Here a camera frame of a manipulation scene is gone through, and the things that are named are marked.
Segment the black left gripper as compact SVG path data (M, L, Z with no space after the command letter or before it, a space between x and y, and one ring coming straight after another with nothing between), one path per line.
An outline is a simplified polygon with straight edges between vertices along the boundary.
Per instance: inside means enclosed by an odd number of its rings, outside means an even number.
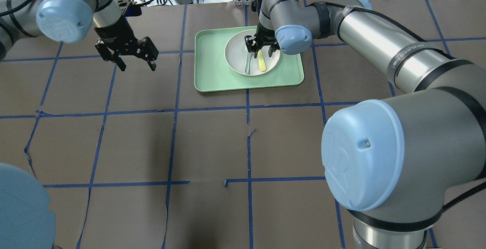
M99 36L95 48L104 61L111 61L125 71L126 64L120 55L133 55L145 60L151 71L156 70L159 55L156 45L148 36L138 40L124 15L112 25L94 27L94 31Z

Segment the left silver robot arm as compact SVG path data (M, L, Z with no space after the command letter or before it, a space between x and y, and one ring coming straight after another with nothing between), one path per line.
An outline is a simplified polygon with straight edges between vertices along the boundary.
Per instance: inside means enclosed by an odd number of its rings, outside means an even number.
M78 43L90 29L99 36L95 48L121 71L122 56L134 56L156 69L159 51L149 37L138 39L126 19L129 0L0 0L0 58L23 38L46 36L59 43Z

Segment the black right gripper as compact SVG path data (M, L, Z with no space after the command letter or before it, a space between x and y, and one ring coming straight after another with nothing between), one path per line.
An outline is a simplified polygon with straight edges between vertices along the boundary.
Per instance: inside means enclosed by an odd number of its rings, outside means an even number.
M263 46L269 46L268 57L280 49L279 43L275 37L275 31L268 29L263 25L258 25L254 36L245 36L245 46L248 52L256 54L257 50L261 50Z

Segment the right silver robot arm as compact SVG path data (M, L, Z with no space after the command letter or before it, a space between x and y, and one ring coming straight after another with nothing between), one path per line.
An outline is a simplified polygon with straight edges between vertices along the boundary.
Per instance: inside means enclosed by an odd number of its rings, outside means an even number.
M485 66L485 0L371 0L458 58ZM254 249L352 249L352 216L332 198L320 161L323 123L339 109L401 95L349 46L318 46L302 56L320 107L250 109L248 207Z

